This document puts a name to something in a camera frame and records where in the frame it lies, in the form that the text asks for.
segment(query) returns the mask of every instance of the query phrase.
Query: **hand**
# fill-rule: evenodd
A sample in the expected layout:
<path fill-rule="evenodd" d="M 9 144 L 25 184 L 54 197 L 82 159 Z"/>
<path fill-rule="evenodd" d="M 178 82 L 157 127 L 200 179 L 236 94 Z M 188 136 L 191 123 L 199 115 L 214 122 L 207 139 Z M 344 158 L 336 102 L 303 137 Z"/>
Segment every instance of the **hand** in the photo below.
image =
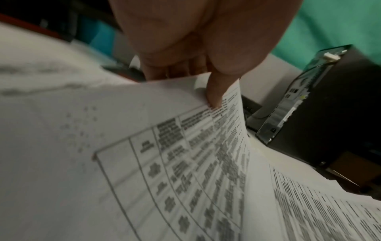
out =
<path fill-rule="evenodd" d="M 147 80 L 210 71 L 206 97 L 226 90 L 276 46 L 302 0 L 110 0 Z"/>

